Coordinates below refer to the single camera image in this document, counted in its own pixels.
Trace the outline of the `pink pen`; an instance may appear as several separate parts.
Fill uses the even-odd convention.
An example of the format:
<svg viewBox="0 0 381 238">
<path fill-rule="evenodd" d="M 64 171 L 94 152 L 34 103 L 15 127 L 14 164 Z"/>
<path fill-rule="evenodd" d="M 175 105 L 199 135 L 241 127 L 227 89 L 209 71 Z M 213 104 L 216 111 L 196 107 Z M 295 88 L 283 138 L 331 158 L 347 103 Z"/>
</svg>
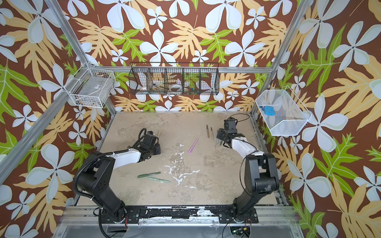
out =
<svg viewBox="0 0 381 238">
<path fill-rule="evenodd" d="M 188 154 L 191 154 L 192 151 L 194 150 L 196 144 L 198 143 L 199 139 L 197 138 L 194 143 L 192 144 L 192 146 L 190 147 L 190 149 L 188 150 Z"/>
</svg>

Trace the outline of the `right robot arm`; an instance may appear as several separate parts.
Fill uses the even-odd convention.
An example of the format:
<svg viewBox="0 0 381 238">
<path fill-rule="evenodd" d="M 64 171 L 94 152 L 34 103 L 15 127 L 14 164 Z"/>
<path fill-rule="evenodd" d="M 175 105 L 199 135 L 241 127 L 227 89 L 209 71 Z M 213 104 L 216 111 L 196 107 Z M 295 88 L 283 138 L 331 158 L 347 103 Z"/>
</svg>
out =
<svg viewBox="0 0 381 238">
<path fill-rule="evenodd" d="M 235 119 L 225 120 L 224 127 L 218 130 L 216 138 L 223 142 L 223 146 L 235 150 L 243 158 L 245 170 L 240 183 L 244 192 L 232 204 L 233 220 L 241 223 L 254 217 L 257 203 L 278 190 L 280 183 L 275 157 L 249 143 L 243 134 L 238 133 L 236 126 Z"/>
</svg>

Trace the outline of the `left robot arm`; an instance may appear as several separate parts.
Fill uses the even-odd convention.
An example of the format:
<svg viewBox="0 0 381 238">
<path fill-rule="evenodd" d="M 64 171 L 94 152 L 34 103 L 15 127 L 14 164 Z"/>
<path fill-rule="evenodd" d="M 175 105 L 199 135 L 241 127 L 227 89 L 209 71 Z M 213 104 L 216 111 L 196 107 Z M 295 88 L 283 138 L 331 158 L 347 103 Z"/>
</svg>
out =
<svg viewBox="0 0 381 238">
<path fill-rule="evenodd" d="M 125 203 L 110 188 L 113 170 L 143 162 L 160 153 L 159 138 L 143 128 L 138 140 L 127 149 L 90 154 L 74 176 L 72 189 L 77 195 L 92 200 L 111 221 L 122 222 L 126 220 L 127 212 Z"/>
</svg>

